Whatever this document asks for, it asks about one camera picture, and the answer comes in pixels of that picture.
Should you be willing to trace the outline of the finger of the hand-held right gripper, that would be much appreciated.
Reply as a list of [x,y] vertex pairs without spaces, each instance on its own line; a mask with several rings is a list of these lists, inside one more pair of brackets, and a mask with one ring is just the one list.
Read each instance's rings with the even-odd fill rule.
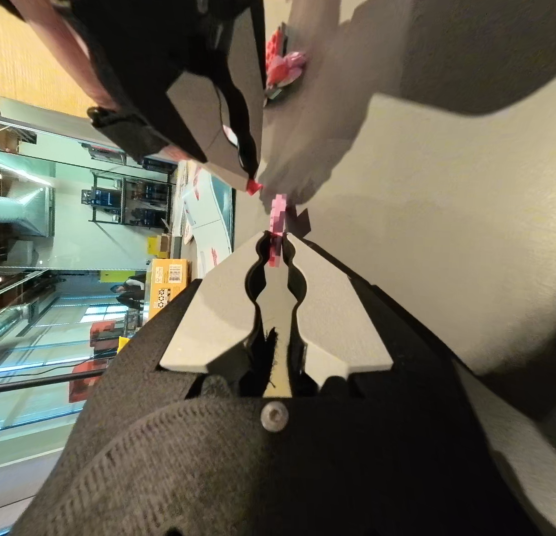
[[259,50],[257,36],[264,35],[264,28],[255,24],[253,9],[247,8],[235,18],[227,62],[231,79],[243,97],[248,114],[246,134],[233,128],[239,142],[241,161],[249,174],[257,174],[261,159],[263,105],[266,81],[262,73],[265,65],[264,49]]
[[231,104],[212,82],[184,73],[168,91],[171,103],[191,131],[206,158],[194,158],[211,175],[240,192],[246,192],[249,174],[240,157],[239,142],[231,126]]

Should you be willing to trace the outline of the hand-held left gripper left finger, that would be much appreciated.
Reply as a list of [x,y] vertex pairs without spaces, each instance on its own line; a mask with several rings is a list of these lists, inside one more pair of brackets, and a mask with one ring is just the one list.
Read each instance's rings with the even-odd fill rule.
[[267,343],[257,298],[266,287],[272,235],[256,234],[200,281],[160,367],[219,375],[242,396],[262,396],[274,348]]

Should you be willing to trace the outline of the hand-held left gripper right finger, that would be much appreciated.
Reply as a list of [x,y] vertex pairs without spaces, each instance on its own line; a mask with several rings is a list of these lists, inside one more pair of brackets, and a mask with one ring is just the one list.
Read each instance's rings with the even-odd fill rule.
[[292,395],[315,395],[330,378],[391,370],[393,358],[351,277],[291,233],[284,235],[284,260],[296,299],[288,345]]

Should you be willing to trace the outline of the pink red brick model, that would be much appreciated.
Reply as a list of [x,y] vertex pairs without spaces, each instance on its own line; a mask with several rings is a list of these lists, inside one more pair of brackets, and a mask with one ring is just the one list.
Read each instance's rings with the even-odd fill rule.
[[278,100],[304,73],[305,52],[288,51],[288,26],[282,22],[266,42],[265,105]]

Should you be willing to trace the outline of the light blue instruction booklet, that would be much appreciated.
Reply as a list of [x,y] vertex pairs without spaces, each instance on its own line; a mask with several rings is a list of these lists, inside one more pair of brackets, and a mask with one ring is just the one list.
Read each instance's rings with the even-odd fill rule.
[[178,163],[172,208],[172,252],[203,278],[233,252],[235,192],[191,160]]

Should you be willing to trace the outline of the long pink brick plate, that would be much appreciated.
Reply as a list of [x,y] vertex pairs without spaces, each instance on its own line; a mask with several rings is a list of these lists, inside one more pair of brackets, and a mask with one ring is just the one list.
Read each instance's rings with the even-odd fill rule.
[[273,210],[287,210],[287,196],[284,194],[277,194],[275,196],[275,198],[272,200],[272,205],[271,205],[271,212]]

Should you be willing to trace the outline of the grey desk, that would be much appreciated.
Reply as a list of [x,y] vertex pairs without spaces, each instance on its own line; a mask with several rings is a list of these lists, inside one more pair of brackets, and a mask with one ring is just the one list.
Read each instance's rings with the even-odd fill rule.
[[555,535],[555,0],[265,0],[309,58],[265,110],[258,197],[467,368],[505,480]]

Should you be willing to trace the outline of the person's right hand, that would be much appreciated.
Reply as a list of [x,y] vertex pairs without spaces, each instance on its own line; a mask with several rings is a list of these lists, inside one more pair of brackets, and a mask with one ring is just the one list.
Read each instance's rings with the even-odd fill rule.
[[97,77],[84,42],[55,9],[57,0],[8,0],[22,19],[76,82],[84,93],[101,108],[116,111],[119,105]]

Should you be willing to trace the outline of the yellow toy box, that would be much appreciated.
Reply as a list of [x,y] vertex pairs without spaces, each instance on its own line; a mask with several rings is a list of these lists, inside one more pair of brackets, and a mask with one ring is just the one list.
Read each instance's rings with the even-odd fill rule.
[[187,259],[154,259],[147,270],[143,322],[157,315],[191,281],[191,262]]

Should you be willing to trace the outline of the wooden board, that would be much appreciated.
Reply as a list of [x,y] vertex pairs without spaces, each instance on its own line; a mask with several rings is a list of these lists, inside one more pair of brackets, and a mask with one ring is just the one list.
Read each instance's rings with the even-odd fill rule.
[[64,71],[31,27],[1,8],[1,96],[86,117],[96,103]]

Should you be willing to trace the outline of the glass partition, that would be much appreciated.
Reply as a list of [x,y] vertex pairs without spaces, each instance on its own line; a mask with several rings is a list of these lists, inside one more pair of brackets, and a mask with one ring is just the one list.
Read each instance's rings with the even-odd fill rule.
[[[136,162],[83,118],[1,97],[1,375],[117,354],[138,312],[110,286],[149,265],[170,227],[175,163]],[[93,322],[115,329],[89,344]],[[68,383],[1,394],[1,439],[74,422]]]

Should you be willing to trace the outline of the black pole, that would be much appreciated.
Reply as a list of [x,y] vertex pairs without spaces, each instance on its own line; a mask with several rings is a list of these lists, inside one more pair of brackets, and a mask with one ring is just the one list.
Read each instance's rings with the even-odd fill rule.
[[1,394],[98,378],[107,369],[108,365],[109,361],[102,361],[101,363],[85,361],[75,365],[72,371],[68,373],[59,373],[66,367],[60,365],[40,373],[1,375]]

